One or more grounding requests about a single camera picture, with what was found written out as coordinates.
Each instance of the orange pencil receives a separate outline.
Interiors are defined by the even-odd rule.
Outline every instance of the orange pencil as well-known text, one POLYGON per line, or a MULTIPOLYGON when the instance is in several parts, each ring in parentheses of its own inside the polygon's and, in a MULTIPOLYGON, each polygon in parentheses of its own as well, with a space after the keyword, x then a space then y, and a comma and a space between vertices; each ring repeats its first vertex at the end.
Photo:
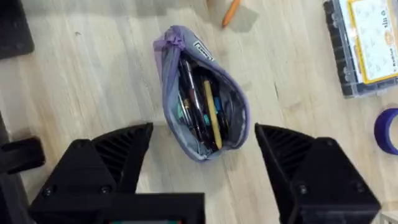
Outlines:
POLYGON ((231 3, 231 6, 229 7, 228 12, 226 12, 224 20, 223 20, 223 28, 225 28, 231 21, 240 2, 241 2, 241 0, 233 0, 233 2, 231 3))

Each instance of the blue tape roll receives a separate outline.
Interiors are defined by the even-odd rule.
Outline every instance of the blue tape roll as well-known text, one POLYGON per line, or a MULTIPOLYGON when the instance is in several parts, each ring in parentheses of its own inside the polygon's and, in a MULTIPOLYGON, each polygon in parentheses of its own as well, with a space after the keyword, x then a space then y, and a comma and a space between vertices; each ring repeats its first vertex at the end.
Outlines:
POLYGON ((398 116, 398 108, 383 111, 374 124, 374 136, 380 148, 387 153, 398 155, 398 149, 394 147, 390 139, 390 127, 392 120, 398 116))

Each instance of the yellow label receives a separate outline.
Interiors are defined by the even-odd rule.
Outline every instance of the yellow label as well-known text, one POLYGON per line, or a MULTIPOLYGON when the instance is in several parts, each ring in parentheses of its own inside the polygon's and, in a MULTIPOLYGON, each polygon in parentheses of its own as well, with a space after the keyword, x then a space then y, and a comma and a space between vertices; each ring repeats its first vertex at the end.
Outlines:
POLYGON ((398 75, 396 25, 391 0, 349 0, 350 32, 355 34, 355 54, 366 84, 398 75))

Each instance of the wooden surface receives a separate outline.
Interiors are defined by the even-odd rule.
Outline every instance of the wooden surface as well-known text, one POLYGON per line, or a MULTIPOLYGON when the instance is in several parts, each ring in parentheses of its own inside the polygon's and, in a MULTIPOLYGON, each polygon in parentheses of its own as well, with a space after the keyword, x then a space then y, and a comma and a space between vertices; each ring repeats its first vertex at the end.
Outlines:
POLYGON ((32 200, 72 140, 155 124, 139 192, 205 192, 208 223, 277 223, 254 122, 338 140, 386 207, 398 201, 398 159, 373 124, 398 89, 344 100, 321 0, 244 0, 221 30, 228 0, 23 0, 33 54, 0 61, 0 110, 13 138, 38 135, 45 167, 22 174, 32 200), (241 150, 191 161, 167 128, 152 41, 173 24, 199 36, 247 94, 241 150))

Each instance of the pencil case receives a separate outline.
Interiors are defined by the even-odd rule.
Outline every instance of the pencil case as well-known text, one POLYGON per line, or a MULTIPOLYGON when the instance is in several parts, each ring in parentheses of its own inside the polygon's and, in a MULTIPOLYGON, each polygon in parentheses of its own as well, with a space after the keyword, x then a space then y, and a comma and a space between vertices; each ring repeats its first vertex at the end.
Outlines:
POLYGON ((162 102, 166 121, 184 152, 197 162, 218 157, 222 152, 239 149, 248 137, 249 106, 245 95, 232 77, 215 61, 196 35, 184 26, 172 26, 154 42, 155 59, 162 83, 162 102), (199 67, 211 72, 220 88, 220 101, 228 122, 228 135, 220 150, 202 144, 178 118, 180 57, 188 55, 199 67))

